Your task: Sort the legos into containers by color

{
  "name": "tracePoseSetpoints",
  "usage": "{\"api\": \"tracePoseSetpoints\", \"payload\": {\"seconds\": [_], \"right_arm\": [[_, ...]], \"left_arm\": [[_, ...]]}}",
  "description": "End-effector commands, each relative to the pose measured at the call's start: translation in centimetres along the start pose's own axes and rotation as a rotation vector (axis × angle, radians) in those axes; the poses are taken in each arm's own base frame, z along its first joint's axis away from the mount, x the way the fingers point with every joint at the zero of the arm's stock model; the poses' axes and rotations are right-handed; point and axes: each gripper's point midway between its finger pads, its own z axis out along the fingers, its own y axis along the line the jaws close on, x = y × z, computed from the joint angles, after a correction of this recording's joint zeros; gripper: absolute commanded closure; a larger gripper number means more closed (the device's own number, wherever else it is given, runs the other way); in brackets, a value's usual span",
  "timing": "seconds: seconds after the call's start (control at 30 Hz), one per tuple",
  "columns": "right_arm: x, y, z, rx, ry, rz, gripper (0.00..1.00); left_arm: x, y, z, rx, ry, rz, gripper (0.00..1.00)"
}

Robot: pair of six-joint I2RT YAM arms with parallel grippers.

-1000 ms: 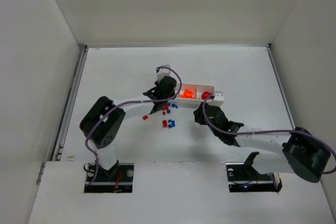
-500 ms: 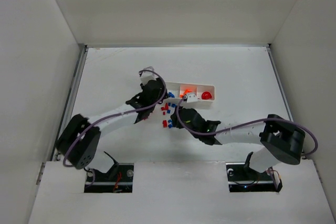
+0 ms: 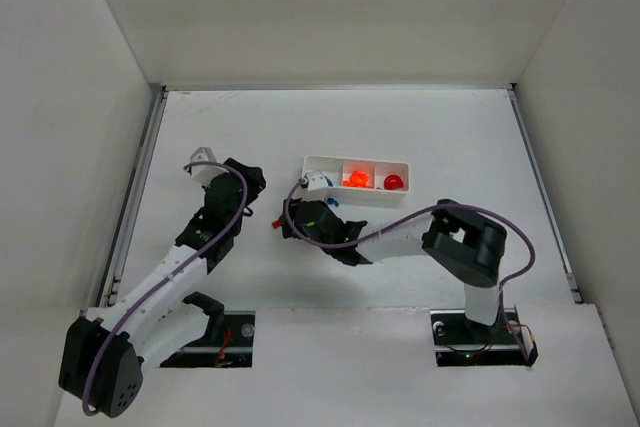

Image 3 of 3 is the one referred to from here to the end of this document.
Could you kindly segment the orange round lego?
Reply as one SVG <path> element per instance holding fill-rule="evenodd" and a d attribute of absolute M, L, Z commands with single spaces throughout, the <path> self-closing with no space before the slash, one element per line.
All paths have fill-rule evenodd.
<path fill-rule="evenodd" d="M 373 189 L 374 186 L 371 181 L 371 176 L 360 170 L 353 171 L 348 178 L 345 178 L 342 181 L 343 187 L 349 188 L 362 188 L 362 189 Z"/>

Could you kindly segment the red dome lego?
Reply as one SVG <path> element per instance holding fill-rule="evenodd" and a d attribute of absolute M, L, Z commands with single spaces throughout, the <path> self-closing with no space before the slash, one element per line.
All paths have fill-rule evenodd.
<path fill-rule="evenodd" d="M 404 189 L 403 178 L 397 174 L 390 174 L 384 179 L 383 187 L 388 191 L 402 191 Z"/>

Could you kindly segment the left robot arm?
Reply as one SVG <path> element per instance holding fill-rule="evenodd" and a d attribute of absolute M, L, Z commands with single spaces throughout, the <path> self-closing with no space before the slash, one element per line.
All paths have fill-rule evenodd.
<path fill-rule="evenodd" d="M 203 206 L 154 270 L 116 304 L 79 316 L 67 330 L 58 384 L 88 417 L 120 416 L 147 370 L 193 341 L 220 335 L 225 307 L 197 287 L 233 248 L 266 180 L 261 168 L 232 158 L 212 166 L 217 173 Z"/>

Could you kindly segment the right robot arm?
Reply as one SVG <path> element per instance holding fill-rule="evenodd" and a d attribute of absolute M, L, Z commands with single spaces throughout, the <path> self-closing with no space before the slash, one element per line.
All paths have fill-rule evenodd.
<path fill-rule="evenodd" d="M 285 239 L 308 242 L 347 266 L 428 256 L 463 283 L 468 321 L 489 327 L 498 319 L 507 232 L 452 200 L 440 200 L 434 212 L 378 228 L 343 221 L 320 200 L 287 200 L 279 222 Z"/>

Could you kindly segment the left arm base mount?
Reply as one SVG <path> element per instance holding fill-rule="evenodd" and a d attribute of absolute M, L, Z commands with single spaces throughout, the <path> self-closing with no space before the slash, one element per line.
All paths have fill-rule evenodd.
<path fill-rule="evenodd" d="M 161 368 L 250 368 L 256 327 L 255 311 L 229 311 L 200 292 L 189 294 L 183 303 L 196 307 L 207 324 L 194 340 L 181 346 Z"/>

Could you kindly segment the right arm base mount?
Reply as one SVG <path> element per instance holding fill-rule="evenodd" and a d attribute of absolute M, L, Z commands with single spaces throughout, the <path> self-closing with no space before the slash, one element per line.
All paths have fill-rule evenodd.
<path fill-rule="evenodd" d="M 509 308 L 492 326 L 473 323 L 462 310 L 430 312 L 438 367 L 532 367 L 539 352 L 530 327 Z"/>

